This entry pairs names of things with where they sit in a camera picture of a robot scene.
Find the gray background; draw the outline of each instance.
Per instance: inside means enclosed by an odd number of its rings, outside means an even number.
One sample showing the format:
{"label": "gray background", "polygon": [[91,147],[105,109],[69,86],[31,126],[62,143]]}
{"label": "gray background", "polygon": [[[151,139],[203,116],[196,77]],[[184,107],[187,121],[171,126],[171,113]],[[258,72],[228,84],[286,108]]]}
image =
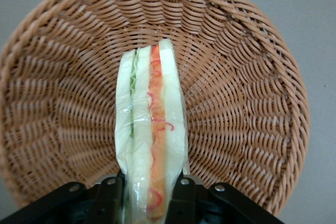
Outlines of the gray background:
{"label": "gray background", "polygon": [[[0,46],[42,0],[0,0]],[[249,0],[282,34],[308,90],[310,145],[300,180],[279,218],[336,223],[336,0]],[[16,207],[0,180],[0,219]]]}

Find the wrapped sandwich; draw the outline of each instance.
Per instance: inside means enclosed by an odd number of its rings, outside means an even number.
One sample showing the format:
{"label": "wrapped sandwich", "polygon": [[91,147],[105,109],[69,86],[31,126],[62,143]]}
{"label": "wrapped sandwich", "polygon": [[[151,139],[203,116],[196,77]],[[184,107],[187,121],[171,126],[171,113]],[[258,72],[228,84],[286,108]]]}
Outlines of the wrapped sandwich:
{"label": "wrapped sandwich", "polygon": [[124,53],[116,91],[117,160],[126,177],[125,223],[162,223],[188,168],[185,105],[173,45]]}

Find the basket weave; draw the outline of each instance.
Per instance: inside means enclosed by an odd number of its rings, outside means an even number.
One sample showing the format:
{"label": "basket weave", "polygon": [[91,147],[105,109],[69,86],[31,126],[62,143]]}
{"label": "basket weave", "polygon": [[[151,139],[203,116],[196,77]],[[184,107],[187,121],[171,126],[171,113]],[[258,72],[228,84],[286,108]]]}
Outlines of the basket weave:
{"label": "basket weave", "polygon": [[246,0],[45,0],[0,59],[0,170],[24,206],[119,167],[114,96],[123,52],[174,44],[192,174],[229,182],[277,215],[307,152],[297,64]]}

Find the wicker basket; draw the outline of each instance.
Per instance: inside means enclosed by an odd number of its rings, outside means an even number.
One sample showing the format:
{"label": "wicker basket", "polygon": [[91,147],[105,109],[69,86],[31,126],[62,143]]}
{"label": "wicker basket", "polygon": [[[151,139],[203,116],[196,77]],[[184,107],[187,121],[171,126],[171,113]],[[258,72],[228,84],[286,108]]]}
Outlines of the wicker basket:
{"label": "wicker basket", "polygon": [[114,96],[123,52],[171,38],[192,174],[277,215],[300,176],[309,108],[297,64],[246,0],[45,0],[0,59],[0,170],[24,206],[119,167]]}

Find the red pepper strip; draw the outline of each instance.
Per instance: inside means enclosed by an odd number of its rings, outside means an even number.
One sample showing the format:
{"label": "red pepper strip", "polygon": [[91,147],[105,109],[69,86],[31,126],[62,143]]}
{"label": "red pepper strip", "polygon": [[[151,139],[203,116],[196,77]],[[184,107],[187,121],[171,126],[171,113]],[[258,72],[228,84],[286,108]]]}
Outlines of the red pepper strip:
{"label": "red pepper strip", "polygon": [[150,197],[155,197],[156,203],[147,206],[147,211],[152,211],[162,203],[161,194],[153,188],[149,188]]}
{"label": "red pepper strip", "polygon": [[165,119],[157,119],[157,118],[152,118],[152,122],[165,122],[166,124],[168,124],[171,127],[171,131],[173,131],[175,129],[174,125],[171,123],[166,122]]}

